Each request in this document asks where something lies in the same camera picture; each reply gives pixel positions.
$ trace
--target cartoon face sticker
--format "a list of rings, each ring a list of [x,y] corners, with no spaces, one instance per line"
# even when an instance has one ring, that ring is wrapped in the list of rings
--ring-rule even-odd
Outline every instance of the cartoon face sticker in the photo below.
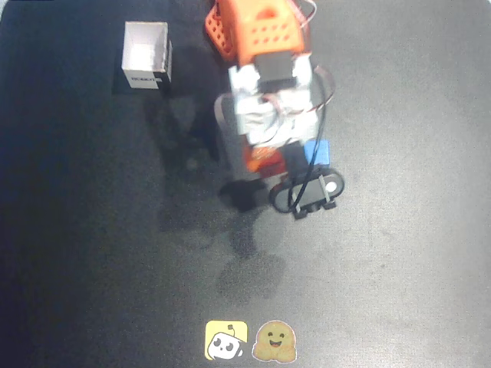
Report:
[[[208,355],[214,360],[240,357],[244,353],[242,343],[243,341],[234,336],[218,332],[208,346]]]
[[[257,360],[292,363],[297,359],[296,337],[285,322],[272,320],[264,324],[255,337],[252,356]]]
[[[211,320],[205,329],[207,360],[242,359],[249,338],[247,324],[240,320]]]

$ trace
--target white box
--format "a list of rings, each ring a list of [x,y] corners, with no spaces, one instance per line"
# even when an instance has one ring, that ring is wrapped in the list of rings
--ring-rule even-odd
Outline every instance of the white box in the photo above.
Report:
[[[172,43],[167,23],[127,21],[121,67],[131,88],[168,90]]]

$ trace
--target black mat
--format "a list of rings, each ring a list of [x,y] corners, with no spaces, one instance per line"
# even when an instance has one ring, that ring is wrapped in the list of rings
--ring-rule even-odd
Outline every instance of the black mat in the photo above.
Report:
[[[206,2],[8,3],[2,360],[213,366],[206,322],[242,320],[243,366],[261,367],[255,333],[283,320],[291,366],[489,366],[490,8],[319,2],[315,55],[339,87],[326,134],[347,188],[294,223],[227,207],[203,145],[178,144],[224,88]],[[170,23],[179,98],[117,85],[137,20]]]

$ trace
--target yellow sticker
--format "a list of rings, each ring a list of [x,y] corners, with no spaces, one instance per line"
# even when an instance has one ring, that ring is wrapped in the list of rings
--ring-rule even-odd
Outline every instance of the yellow sticker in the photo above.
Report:
[[[244,355],[248,327],[240,320],[211,320],[206,324],[205,357],[207,360],[232,360]]]

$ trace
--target white robot part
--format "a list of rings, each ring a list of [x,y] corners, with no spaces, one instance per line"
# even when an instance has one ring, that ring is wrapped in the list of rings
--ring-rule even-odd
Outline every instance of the white robot part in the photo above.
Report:
[[[310,55],[301,55],[295,59],[293,76],[297,79],[296,86],[280,90],[275,95],[277,105],[283,112],[279,116],[278,106],[262,99],[259,92],[259,73],[253,64],[240,69],[229,69],[238,132],[247,136],[249,144],[257,147],[278,147],[287,142],[305,143],[316,137],[318,118],[314,111],[288,113],[309,110],[313,106]]]
[[[208,346],[208,355],[212,359],[225,359],[231,360],[243,355],[242,349],[243,341],[237,339],[234,336],[230,336],[226,333],[219,332],[213,338]]]

